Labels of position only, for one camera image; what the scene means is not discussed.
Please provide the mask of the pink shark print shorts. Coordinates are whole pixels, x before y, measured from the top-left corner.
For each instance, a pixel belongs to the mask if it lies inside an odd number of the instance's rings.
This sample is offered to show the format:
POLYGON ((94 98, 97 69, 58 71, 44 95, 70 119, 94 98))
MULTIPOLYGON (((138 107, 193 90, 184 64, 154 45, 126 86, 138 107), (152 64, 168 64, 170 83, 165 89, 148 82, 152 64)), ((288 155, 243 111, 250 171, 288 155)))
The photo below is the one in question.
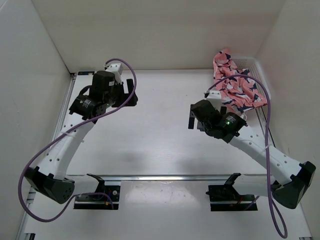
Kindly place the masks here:
POLYGON ((241 115, 246 111, 267 105, 267 99, 259 93, 256 82, 250 78, 241 77, 241 75, 249 76, 250 70, 238 68, 227 48, 220 50, 214 56, 213 70, 215 83, 229 77, 215 86, 221 94, 222 104, 229 111, 241 115))

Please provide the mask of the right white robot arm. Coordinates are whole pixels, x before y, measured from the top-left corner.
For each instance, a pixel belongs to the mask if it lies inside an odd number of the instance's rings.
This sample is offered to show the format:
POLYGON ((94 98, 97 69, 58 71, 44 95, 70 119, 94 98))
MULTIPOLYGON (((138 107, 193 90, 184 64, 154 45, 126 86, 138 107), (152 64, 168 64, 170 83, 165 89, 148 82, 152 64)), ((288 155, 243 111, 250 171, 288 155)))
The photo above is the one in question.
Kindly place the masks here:
POLYGON ((201 124, 209 137, 222 140, 241 150, 259 163, 270 176, 233 173, 223 185, 222 193, 230 200, 241 195, 271 196, 280 205, 295 209, 313 180, 316 166, 301 163, 285 155, 232 112, 219 111, 208 100, 190 106, 191 116, 201 124))

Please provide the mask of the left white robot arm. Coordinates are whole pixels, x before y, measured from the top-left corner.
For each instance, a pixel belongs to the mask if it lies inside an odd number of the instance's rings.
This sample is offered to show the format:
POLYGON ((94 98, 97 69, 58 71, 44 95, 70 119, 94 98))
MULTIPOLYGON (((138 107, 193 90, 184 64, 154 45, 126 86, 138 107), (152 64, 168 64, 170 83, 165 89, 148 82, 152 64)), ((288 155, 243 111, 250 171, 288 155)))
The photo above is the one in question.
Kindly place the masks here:
POLYGON ((46 156, 35 167, 29 167, 25 178, 39 193, 58 204, 64 204, 73 195, 87 193, 93 200, 100 200, 105 194, 104 180, 94 174, 67 175, 68 166, 87 133, 107 108, 125 104, 133 107, 138 98, 124 92, 120 63, 109 65, 105 70, 93 74, 92 83, 85 86, 69 108, 60 132, 62 138, 53 144, 46 156))

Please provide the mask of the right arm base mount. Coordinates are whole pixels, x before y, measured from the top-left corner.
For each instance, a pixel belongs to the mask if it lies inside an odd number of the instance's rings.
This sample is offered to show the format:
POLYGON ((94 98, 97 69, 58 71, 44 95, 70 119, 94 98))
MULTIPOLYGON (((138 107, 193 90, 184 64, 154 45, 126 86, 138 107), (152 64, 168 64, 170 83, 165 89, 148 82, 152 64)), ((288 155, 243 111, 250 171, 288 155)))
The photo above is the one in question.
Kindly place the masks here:
POLYGON ((233 173, 224 184, 209 185, 205 193, 209 197, 211 212, 257 211, 257 197, 253 194, 239 194, 233 187, 240 173, 233 173))

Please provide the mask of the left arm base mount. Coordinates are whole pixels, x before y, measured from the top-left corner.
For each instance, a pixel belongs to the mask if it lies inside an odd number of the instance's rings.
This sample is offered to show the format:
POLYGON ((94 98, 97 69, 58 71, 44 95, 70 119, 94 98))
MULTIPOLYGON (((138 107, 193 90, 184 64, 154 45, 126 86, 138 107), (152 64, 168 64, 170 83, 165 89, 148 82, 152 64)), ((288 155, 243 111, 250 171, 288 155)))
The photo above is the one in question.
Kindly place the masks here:
POLYGON ((86 174, 76 180, 73 208, 75 210, 118 210, 121 184, 100 176, 86 174))

